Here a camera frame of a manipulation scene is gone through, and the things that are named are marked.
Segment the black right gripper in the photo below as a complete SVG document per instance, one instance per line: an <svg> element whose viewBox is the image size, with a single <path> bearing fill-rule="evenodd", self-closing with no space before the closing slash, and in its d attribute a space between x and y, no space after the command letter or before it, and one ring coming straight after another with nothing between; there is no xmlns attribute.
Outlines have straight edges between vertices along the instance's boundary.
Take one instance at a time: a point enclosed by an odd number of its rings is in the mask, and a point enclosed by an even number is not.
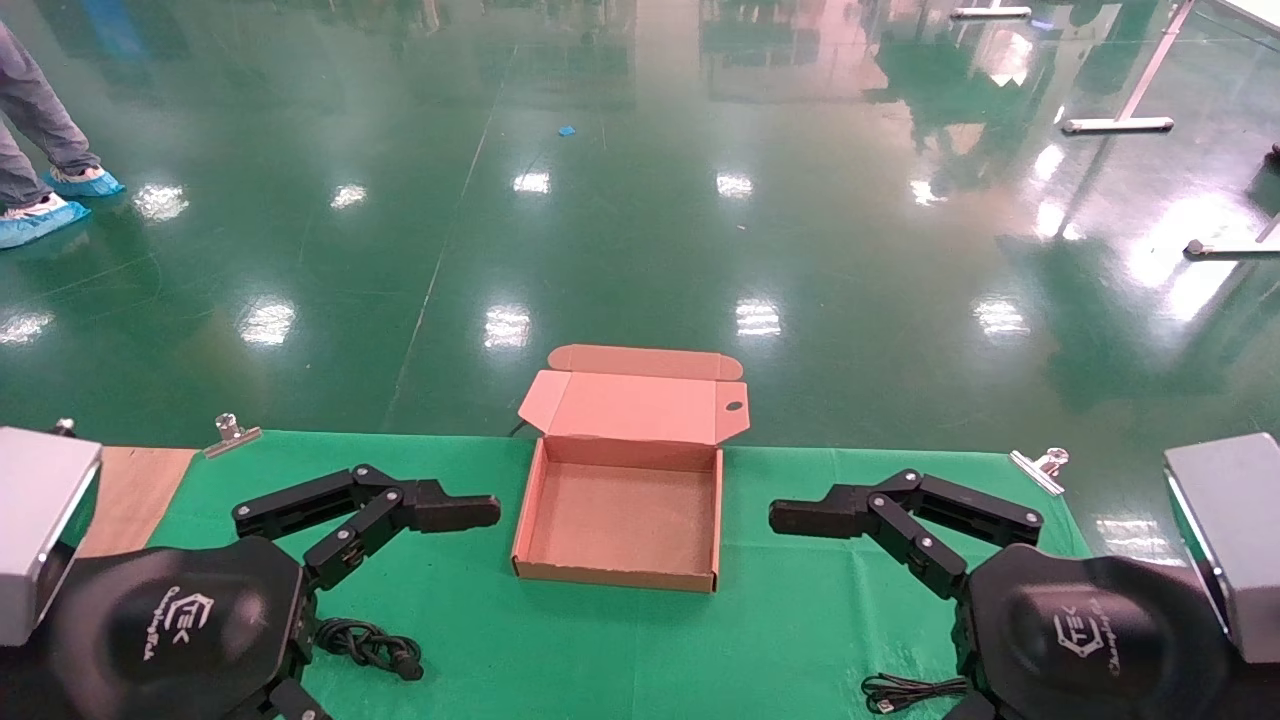
<svg viewBox="0 0 1280 720"><path fill-rule="evenodd" d="M1027 544L969 575L955 644L973 691L945 720L1206 719L1233 674L1190 570Z"/></svg>

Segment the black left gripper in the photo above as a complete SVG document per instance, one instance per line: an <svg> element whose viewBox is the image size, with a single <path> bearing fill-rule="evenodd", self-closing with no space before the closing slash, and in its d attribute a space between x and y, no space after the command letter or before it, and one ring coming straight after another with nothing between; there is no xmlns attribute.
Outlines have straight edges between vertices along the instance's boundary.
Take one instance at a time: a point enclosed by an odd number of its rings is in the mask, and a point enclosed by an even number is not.
<svg viewBox="0 0 1280 720"><path fill-rule="evenodd" d="M306 598L261 538L92 559L45 618L45 715L332 719L300 682Z"/></svg>

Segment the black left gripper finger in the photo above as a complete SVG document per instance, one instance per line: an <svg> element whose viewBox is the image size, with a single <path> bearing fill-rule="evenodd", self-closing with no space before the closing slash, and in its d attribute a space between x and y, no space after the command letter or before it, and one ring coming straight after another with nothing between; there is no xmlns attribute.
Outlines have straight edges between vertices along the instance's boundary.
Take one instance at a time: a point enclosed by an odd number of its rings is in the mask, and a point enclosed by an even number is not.
<svg viewBox="0 0 1280 720"><path fill-rule="evenodd" d="M330 591L401 532L452 533L494 527L500 502L493 495L448 495L439 480L399 480L362 464L237 505L239 538L276 541L338 521L303 553L310 591Z"/></svg>

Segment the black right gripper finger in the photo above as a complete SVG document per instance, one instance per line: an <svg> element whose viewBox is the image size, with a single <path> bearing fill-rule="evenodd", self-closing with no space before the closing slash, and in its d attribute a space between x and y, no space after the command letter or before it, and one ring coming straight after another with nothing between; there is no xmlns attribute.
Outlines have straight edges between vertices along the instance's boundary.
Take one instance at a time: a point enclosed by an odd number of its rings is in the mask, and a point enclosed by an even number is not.
<svg viewBox="0 0 1280 720"><path fill-rule="evenodd" d="M777 498L769 506L774 533L867 537L929 592L955 600L966 585L966 561L925 529L927 523L1000 548L1036 546L1044 524L1029 507L914 469L874 486L833 484L817 501Z"/></svg>

